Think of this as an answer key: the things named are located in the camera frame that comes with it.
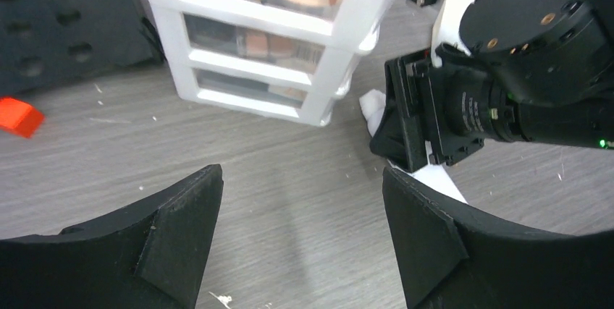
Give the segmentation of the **large white spray bottle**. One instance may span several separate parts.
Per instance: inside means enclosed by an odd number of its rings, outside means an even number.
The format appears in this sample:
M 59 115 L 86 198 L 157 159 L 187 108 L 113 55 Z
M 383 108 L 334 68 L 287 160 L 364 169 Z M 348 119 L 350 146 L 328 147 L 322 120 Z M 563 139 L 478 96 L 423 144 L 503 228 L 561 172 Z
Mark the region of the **large white spray bottle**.
M 393 101 L 396 102 L 395 99 L 389 99 L 386 93 L 376 89 L 370 90 L 359 98 L 361 112 L 366 120 L 368 132 L 369 118 L 385 103 L 391 104 Z M 429 162 L 428 155 L 430 153 L 431 148 L 425 143 L 420 143 L 417 149 L 413 149 L 411 147 L 411 153 L 408 154 L 408 156 L 411 157 L 411 163 L 415 167 L 414 173 L 404 172 L 396 166 L 393 166 L 390 162 L 388 163 L 391 167 L 401 170 L 403 173 L 417 179 L 433 190 L 436 190 L 437 192 L 440 192 L 450 198 L 454 198 L 462 203 L 466 203 L 467 200 L 463 197 L 460 190 L 457 188 L 443 166 L 431 164 Z

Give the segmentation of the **white barcode packet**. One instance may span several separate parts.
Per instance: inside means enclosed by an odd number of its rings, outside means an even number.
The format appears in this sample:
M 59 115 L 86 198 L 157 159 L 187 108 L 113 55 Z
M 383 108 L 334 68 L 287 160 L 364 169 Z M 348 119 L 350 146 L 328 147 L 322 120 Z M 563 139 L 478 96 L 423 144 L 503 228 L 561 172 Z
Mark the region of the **white barcode packet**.
M 296 43 L 294 53 L 279 62 L 289 69 L 313 74 L 317 70 L 325 47 L 315 43 Z

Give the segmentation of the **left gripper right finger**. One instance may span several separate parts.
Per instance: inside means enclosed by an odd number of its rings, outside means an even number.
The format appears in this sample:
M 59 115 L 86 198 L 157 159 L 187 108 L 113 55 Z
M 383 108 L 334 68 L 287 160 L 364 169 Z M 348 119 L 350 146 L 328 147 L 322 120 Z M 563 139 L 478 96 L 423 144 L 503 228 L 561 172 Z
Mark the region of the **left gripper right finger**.
M 501 219 L 388 168 L 382 194 L 408 308 L 611 308 L 613 232 Z

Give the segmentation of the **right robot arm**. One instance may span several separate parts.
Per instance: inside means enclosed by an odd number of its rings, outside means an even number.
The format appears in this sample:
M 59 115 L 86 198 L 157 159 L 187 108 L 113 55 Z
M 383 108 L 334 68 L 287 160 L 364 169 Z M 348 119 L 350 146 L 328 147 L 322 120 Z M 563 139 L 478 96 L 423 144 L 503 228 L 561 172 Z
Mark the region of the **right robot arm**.
M 487 139 L 613 149 L 613 0 L 440 3 L 429 48 L 385 63 L 371 152 L 408 172 Z

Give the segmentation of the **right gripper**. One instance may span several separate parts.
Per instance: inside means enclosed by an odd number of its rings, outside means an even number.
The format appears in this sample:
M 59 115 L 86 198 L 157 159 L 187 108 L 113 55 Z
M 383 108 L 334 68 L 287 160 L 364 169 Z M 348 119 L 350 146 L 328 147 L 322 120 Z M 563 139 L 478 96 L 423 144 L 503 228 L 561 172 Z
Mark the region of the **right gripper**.
M 385 103 L 369 118 L 369 148 L 393 166 L 414 173 L 411 147 L 431 148 L 431 164 L 452 166 L 487 139 L 522 141 L 518 104 L 488 74 L 452 55 L 441 67 L 424 49 L 384 64 Z

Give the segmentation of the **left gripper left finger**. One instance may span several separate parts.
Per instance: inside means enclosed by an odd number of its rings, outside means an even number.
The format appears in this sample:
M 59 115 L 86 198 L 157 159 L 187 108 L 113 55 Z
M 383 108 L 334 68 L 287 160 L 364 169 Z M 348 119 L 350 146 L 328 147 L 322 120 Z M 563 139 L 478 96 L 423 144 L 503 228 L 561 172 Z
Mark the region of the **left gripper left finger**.
M 1 241 L 3 308 L 194 308 L 222 200 L 218 164 L 56 235 Z

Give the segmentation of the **white plastic drawer organizer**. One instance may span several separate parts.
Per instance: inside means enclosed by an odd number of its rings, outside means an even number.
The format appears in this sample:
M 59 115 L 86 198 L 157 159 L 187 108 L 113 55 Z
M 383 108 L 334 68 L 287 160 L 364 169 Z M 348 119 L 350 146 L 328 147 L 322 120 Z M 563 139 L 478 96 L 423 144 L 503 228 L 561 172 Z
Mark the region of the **white plastic drawer organizer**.
M 181 99 L 326 125 L 394 0 L 143 0 Z

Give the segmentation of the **nude eyeshadow palette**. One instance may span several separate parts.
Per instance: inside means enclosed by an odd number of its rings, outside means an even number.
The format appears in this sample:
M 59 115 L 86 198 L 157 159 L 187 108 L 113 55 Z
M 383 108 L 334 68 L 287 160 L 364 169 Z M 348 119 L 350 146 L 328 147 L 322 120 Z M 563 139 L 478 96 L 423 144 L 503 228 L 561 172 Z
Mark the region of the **nude eyeshadow palette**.
M 238 27 L 235 30 L 237 53 L 247 59 L 275 62 L 294 53 L 292 39 L 260 30 Z

